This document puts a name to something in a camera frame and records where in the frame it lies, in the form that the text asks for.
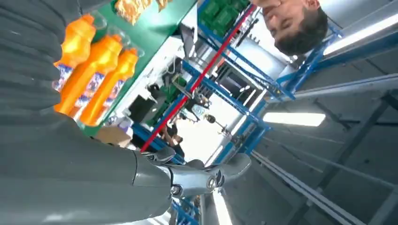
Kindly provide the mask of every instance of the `plastic bottle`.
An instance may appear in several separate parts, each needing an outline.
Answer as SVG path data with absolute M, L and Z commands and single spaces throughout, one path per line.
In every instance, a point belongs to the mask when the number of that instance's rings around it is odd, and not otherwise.
M 72 72 L 61 90 L 61 103 L 54 109 L 74 117 L 91 100 L 105 75 L 116 68 L 123 45 L 128 42 L 124 32 L 117 27 L 109 27 L 107 34 L 91 46 L 88 60 Z
M 105 77 L 104 82 L 83 110 L 80 117 L 83 124 L 90 127 L 98 125 L 98 120 L 112 106 L 126 80 L 133 77 L 137 61 L 143 55 L 142 50 L 130 45 L 119 56 L 117 68 Z
M 107 26 L 105 18 L 98 12 L 82 16 L 66 27 L 62 43 L 62 58 L 54 65 L 60 71 L 60 79 L 53 82 L 53 88 L 61 91 L 72 71 L 90 56 L 90 45 L 98 29 Z

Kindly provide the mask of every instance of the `snack bag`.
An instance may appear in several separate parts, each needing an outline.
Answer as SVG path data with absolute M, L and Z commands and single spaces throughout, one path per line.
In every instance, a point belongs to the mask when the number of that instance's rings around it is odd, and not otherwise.
M 117 0 L 115 9 L 117 14 L 134 25 L 152 0 Z
M 156 0 L 159 4 L 159 12 L 162 11 L 166 6 L 168 2 L 171 2 L 172 0 Z

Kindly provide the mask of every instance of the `red bar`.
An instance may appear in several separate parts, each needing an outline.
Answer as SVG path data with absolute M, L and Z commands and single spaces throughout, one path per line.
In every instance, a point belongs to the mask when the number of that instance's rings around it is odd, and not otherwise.
M 243 22 L 245 19 L 255 10 L 256 6 L 251 5 L 250 8 L 245 12 L 243 15 L 242 20 L 239 21 L 239 23 L 236 25 L 234 30 L 230 33 L 230 35 L 227 37 L 227 40 L 221 45 L 220 49 L 217 51 L 215 56 L 212 58 L 210 63 L 207 65 L 205 70 L 203 70 L 202 74 L 199 76 L 197 81 L 194 83 L 194 85 L 191 88 L 191 93 L 200 85 L 200 83 L 203 81 L 203 78 L 205 78 L 205 75 L 209 72 L 211 67 L 215 64 L 217 61 L 218 57 L 221 56 L 222 52 L 227 48 L 227 45 L 231 42 L 231 39 L 234 37 L 234 35 L 237 33 L 239 28 L 242 26 Z M 170 120 L 170 118 L 175 115 L 180 108 L 184 105 L 184 103 L 188 100 L 187 96 L 184 96 L 184 98 L 177 104 L 177 106 L 171 111 L 171 113 L 165 118 L 165 120 L 161 123 L 161 125 L 153 132 L 153 134 L 149 137 L 149 139 L 145 142 L 144 146 L 141 149 L 141 152 L 146 151 L 146 149 L 149 147 L 151 142 L 156 138 L 157 134 L 161 131 L 161 129 L 167 124 L 167 122 Z

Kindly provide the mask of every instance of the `cardboard box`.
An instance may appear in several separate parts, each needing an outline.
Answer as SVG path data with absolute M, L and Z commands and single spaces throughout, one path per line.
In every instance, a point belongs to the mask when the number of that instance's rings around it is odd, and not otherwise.
M 119 127 L 102 127 L 95 139 L 100 140 L 102 143 L 111 143 L 123 148 L 126 148 L 131 141 L 131 137 Z

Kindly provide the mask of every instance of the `store shelf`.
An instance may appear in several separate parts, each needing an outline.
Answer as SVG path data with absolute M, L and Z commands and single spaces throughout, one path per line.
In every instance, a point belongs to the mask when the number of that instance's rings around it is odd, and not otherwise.
M 106 118 L 108 118 L 111 112 L 116 108 L 136 79 L 140 77 L 145 67 L 163 43 L 165 43 L 167 38 L 174 33 L 178 24 L 195 3 L 195 0 L 173 0 L 159 13 L 158 5 L 156 4 L 156 1 L 153 1 L 151 6 L 145 10 L 134 26 L 123 18 L 117 16 L 113 12 L 111 4 L 108 4 L 99 10 L 99 12 L 106 17 L 109 25 L 116 25 L 120 29 L 126 31 L 131 40 L 145 50 L 145 56 L 138 61 L 135 76 L 125 83 Z M 104 30 L 98 31 L 94 41 L 100 39 L 104 33 Z M 85 127 L 84 132 L 87 135 L 94 135 L 100 126 L 93 128 Z

